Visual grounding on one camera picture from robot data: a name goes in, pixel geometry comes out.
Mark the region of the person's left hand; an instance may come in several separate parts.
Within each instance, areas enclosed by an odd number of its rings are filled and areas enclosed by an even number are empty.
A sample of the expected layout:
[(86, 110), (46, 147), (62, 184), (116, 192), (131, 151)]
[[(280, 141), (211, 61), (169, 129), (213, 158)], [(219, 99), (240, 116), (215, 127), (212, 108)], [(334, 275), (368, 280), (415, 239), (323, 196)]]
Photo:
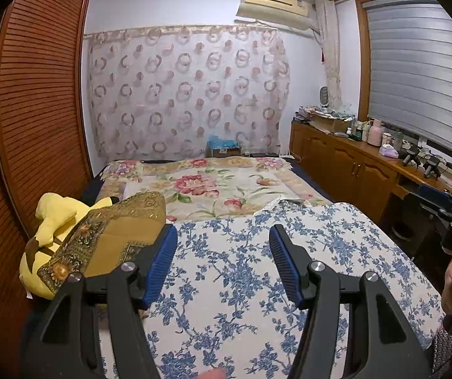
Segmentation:
[(215, 368), (212, 370), (207, 370), (199, 374), (196, 379), (226, 379), (227, 371), (225, 368)]

